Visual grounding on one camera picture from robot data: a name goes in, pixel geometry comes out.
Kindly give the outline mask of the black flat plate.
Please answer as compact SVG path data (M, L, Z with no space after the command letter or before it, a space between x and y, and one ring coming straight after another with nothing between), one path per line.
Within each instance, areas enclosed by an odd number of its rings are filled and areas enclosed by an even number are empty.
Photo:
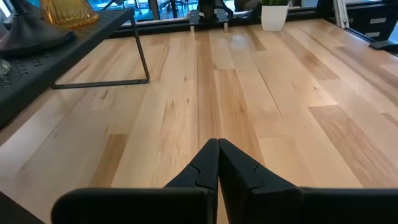
M369 44L374 50L383 50L390 53L398 54L398 42L392 40L382 40Z

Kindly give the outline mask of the amber ribbed glass candle holder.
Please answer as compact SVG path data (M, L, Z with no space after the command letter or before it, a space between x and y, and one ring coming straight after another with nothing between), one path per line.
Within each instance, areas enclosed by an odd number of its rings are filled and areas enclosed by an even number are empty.
M40 11L44 21L71 29L99 20L99 15L87 0L40 0Z

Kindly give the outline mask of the aluminium frame post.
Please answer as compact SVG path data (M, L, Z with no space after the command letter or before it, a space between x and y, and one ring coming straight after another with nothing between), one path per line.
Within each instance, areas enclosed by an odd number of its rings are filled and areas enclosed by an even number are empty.
M336 24L342 29L349 28L349 17L345 0L333 0Z

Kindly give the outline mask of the black drawer unit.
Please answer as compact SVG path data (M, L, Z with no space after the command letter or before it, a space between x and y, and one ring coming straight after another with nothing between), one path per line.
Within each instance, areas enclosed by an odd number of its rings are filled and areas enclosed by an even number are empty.
M398 3L369 1L347 3L349 27L376 41L387 40L398 21Z

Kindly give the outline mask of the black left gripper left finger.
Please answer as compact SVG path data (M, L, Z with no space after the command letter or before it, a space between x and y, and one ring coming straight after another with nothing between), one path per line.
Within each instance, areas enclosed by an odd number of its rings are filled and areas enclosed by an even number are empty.
M159 189L84 188L61 196L53 224L216 224L219 143L209 139Z

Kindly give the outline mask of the black perforated metal shelf riser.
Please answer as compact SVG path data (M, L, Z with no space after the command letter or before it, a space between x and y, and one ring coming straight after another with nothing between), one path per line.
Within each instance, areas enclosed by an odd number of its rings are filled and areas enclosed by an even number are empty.
M150 75L134 21L134 11L132 9L101 10L98 11L98 14L99 20L97 22L75 31L77 40L72 43L64 44L33 57L9 61L11 65L9 73L4 78L0 78L0 129L5 127L49 87L53 89L93 88L137 85L149 82ZM55 83L64 73L128 20L132 22L131 26L144 68L145 79L63 85Z

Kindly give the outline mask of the tall black metal candlestick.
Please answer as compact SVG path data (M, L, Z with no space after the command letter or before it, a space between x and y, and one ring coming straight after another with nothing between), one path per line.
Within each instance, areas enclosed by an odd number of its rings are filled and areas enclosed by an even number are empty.
M0 43L0 56L34 54L75 39L74 31L42 19L40 9L26 0L9 0L14 8L11 29Z

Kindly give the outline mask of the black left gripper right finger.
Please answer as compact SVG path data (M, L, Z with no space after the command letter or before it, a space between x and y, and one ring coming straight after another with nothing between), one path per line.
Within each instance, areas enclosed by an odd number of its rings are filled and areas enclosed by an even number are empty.
M218 142L230 224L398 224L398 189L298 187L228 140Z

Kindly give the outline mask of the green plant in white pot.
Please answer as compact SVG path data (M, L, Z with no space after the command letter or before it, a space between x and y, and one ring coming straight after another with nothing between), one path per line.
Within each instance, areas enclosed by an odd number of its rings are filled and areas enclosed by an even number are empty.
M261 25L264 31L282 30L290 0L261 0Z

